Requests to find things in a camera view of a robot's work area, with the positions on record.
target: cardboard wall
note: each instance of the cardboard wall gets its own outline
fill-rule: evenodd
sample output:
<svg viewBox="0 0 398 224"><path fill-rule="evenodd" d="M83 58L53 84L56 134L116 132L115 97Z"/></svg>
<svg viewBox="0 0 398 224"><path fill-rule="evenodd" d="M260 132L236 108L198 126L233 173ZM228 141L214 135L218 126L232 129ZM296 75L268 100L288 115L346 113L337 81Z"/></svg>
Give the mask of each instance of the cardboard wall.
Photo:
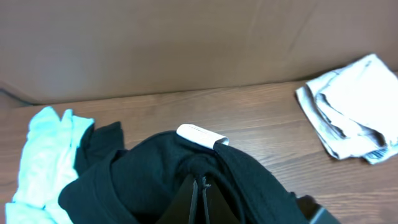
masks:
<svg viewBox="0 0 398 224"><path fill-rule="evenodd" d="M0 75L54 103L398 70L397 25L396 0L2 0Z"/></svg>

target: fabric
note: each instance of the fabric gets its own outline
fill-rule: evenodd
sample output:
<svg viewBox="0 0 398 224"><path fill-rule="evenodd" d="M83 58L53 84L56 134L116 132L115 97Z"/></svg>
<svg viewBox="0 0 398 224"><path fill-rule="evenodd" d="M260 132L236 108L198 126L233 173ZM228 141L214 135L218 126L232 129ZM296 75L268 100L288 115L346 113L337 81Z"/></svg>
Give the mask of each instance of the fabric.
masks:
<svg viewBox="0 0 398 224"><path fill-rule="evenodd" d="M90 126L81 139L74 168L81 176L93 164L118 149L124 149L123 130L119 121L97 130Z"/></svg>
<svg viewBox="0 0 398 224"><path fill-rule="evenodd" d="M398 78L374 54L296 91L326 150L371 164L398 153Z"/></svg>
<svg viewBox="0 0 398 224"><path fill-rule="evenodd" d="M66 110L62 120L50 106L29 123L22 150L18 189L6 204L7 223L72 223L59 207L61 190L78 176L73 168L76 148L93 119Z"/></svg>
<svg viewBox="0 0 398 224"><path fill-rule="evenodd" d="M198 182L212 177L241 223L307 223L294 195L255 159L220 143L209 150L175 131L113 150L68 184L58 202L76 224L155 223L188 174Z"/></svg>

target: crumpled cloth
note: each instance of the crumpled cloth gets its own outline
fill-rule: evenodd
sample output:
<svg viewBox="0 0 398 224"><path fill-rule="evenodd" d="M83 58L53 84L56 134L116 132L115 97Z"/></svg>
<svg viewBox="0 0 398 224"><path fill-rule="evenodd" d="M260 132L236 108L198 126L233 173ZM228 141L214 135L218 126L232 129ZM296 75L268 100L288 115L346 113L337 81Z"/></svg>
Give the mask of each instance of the crumpled cloth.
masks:
<svg viewBox="0 0 398 224"><path fill-rule="evenodd" d="M6 204L6 222L72 223L58 204L61 190L77 179L73 168L76 149L94 119L65 110L62 119L51 106L37 113L29 123L27 142L22 150L18 189Z"/></svg>
<svg viewBox="0 0 398 224"><path fill-rule="evenodd" d="M398 153L398 78L375 54L306 82L296 95L331 156L377 164Z"/></svg>

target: black fabric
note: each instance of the black fabric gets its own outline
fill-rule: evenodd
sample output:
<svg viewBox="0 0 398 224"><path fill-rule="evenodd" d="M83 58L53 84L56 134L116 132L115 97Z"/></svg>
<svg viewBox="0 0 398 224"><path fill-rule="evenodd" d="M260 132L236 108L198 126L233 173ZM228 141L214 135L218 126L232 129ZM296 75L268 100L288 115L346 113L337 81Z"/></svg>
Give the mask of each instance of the black fabric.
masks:
<svg viewBox="0 0 398 224"><path fill-rule="evenodd" d="M95 131L93 124L81 138L74 168L81 176L93 164L102 161L110 152L118 149L124 149L121 123L118 121Z"/></svg>
<svg viewBox="0 0 398 224"><path fill-rule="evenodd" d="M67 185L58 202L77 224L155 223L188 174L199 185L212 177L241 223L308 223L295 197L255 159L222 144L204 148L175 131L128 152L113 150Z"/></svg>

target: folded white towel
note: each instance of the folded white towel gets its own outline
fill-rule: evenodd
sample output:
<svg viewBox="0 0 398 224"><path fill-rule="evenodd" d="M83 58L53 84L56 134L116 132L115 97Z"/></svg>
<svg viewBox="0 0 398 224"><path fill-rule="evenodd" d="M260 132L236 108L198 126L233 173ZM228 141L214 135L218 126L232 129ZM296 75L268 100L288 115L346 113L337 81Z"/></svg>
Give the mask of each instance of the folded white towel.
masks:
<svg viewBox="0 0 398 224"><path fill-rule="evenodd" d="M398 153L398 78L374 54L296 91L326 150L371 164Z"/></svg>

